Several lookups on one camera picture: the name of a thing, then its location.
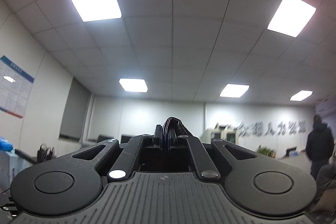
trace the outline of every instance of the poster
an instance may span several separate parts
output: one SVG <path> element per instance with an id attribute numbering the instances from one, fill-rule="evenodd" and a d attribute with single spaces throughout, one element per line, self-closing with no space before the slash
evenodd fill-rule
<path id="1" fill-rule="evenodd" d="M 23 118 L 34 78 L 10 61 L 0 58 L 0 110 Z"/>

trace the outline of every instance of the black jacket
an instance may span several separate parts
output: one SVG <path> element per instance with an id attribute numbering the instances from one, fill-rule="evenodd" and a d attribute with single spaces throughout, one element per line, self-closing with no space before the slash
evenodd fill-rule
<path id="1" fill-rule="evenodd" d="M 334 138 L 331 130 L 325 123 L 313 124 L 313 131 L 309 133 L 306 145 L 306 153 L 310 160 L 329 159 L 334 150 Z"/>

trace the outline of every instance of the silver rivet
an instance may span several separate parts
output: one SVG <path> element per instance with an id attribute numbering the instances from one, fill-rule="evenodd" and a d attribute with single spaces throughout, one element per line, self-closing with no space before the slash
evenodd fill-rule
<path id="1" fill-rule="evenodd" d="M 121 179 L 126 176 L 126 172 L 123 170 L 113 170 L 109 172 L 109 176 L 113 179 Z"/>
<path id="2" fill-rule="evenodd" d="M 201 175 L 207 179 L 213 179 L 218 176 L 218 173 L 214 170 L 205 170 L 201 173 Z"/>

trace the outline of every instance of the person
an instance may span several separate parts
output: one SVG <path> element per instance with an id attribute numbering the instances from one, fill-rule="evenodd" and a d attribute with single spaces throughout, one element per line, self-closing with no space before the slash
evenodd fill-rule
<path id="1" fill-rule="evenodd" d="M 334 150 L 334 138 L 328 125 L 319 115 L 314 116 L 313 131 L 308 135 L 306 153 L 311 160 L 310 174 L 316 180 L 323 165 L 329 163 Z"/>

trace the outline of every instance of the gray roller blind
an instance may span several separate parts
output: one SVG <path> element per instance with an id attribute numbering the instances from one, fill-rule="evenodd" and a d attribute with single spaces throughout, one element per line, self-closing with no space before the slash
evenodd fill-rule
<path id="1" fill-rule="evenodd" d="M 60 138 L 80 140 L 89 98 L 90 92 L 73 78 L 63 113 Z"/>

